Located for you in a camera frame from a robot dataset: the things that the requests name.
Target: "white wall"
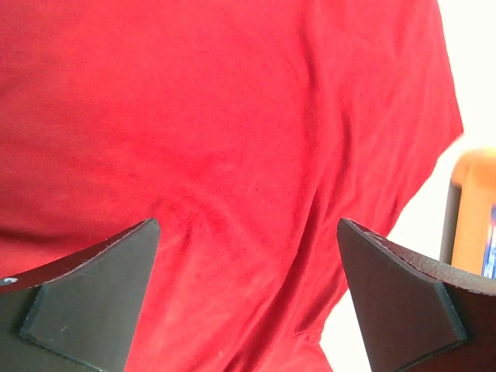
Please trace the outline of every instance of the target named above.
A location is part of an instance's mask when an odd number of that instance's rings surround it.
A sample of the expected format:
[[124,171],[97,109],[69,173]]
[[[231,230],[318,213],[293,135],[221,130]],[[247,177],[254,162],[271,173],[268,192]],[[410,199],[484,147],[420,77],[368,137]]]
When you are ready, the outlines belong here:
[[[465,135],[439,158],[389,236],[436,259],[447,185],[458,156],[468,148],[496,146],[496,3],[439,0],[439,7]],[[321,344],[335,372],[370,371],[349,292],[329,317]]]

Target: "blue label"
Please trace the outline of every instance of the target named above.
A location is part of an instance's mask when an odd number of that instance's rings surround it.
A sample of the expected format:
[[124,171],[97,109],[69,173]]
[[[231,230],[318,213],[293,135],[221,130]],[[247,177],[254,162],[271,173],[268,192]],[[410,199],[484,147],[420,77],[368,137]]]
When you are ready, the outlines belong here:
[[496,279],[496,205],[493,205],[491,210],[491,223],[482,264],[482,276]]

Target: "red fabric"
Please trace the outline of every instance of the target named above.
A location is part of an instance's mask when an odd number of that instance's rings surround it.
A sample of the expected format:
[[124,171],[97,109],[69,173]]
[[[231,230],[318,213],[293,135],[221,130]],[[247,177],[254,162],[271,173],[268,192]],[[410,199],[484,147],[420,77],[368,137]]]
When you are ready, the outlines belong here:
[[330,371],[336,223],[460,135],[449,68],[435,0],[2,0],[0,277],[155,216],[127,372]]

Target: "orange bottle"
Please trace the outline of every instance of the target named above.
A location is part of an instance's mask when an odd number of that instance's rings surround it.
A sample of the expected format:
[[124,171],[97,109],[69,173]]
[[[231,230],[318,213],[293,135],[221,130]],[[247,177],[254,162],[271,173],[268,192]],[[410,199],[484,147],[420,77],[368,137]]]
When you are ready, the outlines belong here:
[[465,153],[449,184],[440,260],[496,279],[496,149]]

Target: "red t-shirt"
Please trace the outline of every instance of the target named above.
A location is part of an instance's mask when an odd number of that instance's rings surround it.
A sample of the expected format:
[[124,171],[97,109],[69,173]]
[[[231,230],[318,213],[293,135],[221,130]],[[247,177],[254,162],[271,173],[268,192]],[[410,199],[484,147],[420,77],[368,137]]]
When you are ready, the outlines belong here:
[[2,0],[0,277],[154,216],[127,372],[330,371],[339,217],[461,129],[435,0]]

